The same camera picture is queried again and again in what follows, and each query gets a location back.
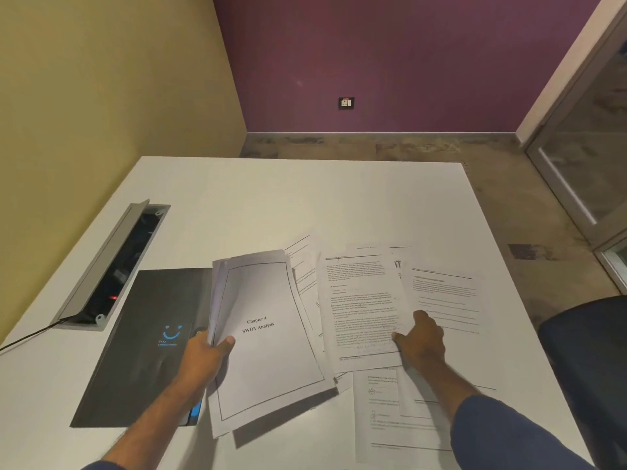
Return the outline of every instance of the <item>black cable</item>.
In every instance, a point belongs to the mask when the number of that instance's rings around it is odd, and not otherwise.
[[[27,338],[33,337],[35,335],[38,335],[39,333],[43,333],[46,330],[51,329],[52,327],[60,324],[60,323],[65,323],[66,321],[68,321],[70,318],[74,318],[73,316],[68,316],[66,318],[59,318],[56,322],[49,324],[48,326],[45,326],[44,328],[42,328],[41,330],[37,330],[36,332],[32,332],[30,335],[26,335],[25,337],[21,337],[20,339],[16,339],[15,341],[13,341],[12,343],[9,343],[8,345],[4,345],[2,348],[0,348],[0,353],[3,352],[6,348],[9,348],[13,345],[18,344],[20,341],[24,341]]]

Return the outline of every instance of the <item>white table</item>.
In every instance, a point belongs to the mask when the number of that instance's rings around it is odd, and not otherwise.
[[[480,273],[506,402],[590,460],[459,164],[141,158],[6,342],[50,323],[128,204],[147,198],[171,208],[141,269],[207,267],[315,227],[337,247],[411,239],[432,264]],[[0,356],[3,467],[78,469],[123,432],[69,427],[120,310],[103,332],[52,329]],[[364,467],[354,462],[350,391],[239,449],[231,434],[214,442],[208,421],[203,413],[197,427],[178,429],[160,468]]]

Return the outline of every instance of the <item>blue sleeve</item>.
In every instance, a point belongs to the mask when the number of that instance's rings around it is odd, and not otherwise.
[[[82,470],[124,470],[124,468],[113,462],[98,460],[97,462],[90,463],[88,466],[83,467]]]
[[[451,427],[451,447],[462,470],[590,470],[553,434],[499,400],[471,396]]]

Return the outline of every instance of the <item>hand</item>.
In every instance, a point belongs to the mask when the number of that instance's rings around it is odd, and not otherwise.
[[[426,361],[444,362],[444,330],[424,310],[414,312],[416,324],[407,336],[392,333],[392,339],[401,348],[401,354],[418,372]]]
[[[191,405],[201,399],[207,383],[216,377],[223,358],[235,346],[235,338],[226,337],[218,346],[212,347],[207,342],[208,334],[205,330],[187,342],[179,372],[171,385]]]

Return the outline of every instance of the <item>purple wall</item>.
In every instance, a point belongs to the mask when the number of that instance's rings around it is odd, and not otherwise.
[[[249,132],[513,132],[599,0],[214,2]]]

